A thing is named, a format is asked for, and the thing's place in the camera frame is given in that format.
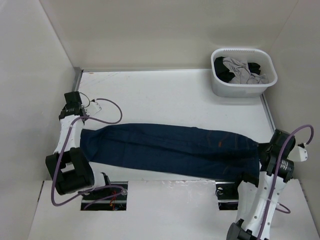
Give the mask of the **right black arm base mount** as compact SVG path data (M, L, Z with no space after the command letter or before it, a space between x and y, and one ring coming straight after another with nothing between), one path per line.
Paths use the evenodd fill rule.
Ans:
M220 211L236 211L238 209L239 195L234 182L218 181L215 183L215 195L218 199Z

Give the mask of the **dark blue denim trousers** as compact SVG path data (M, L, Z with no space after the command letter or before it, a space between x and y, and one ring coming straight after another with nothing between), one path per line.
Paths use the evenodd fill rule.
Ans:
M84 129L80 148L94 163L234 181L258 177L258 143L234 132L151 123Z

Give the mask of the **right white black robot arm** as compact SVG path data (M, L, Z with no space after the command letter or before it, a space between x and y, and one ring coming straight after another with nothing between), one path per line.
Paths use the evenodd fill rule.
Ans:
M278 205L280 194L292 179L294 162L288 159L296 145L294 136L290 138L280 159L277 160L282 145L289 133L275 130L269 143L258 147L260 170L255 178L246 173L232 185L233 194L238 197L237 216L227 232L228 240L269 240L271 222Z

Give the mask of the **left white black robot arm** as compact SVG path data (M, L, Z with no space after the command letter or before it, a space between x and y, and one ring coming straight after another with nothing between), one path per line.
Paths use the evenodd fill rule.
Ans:
M86 111L78 91L64 95L66 104L60 112L60 135L56 149L45 158L45 164L51 178L54 178L58 160L60 165L53 184L60 195L95 189L100 199L112 195L112 186L108 176L96 172L80 148L81 133L85 125Z

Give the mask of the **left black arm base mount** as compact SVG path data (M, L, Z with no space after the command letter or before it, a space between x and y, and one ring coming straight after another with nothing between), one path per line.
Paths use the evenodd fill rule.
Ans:
M127 209L128 182L111 182L111 185L124 188L110 187L96 190L82 196L81 211L125 211Z

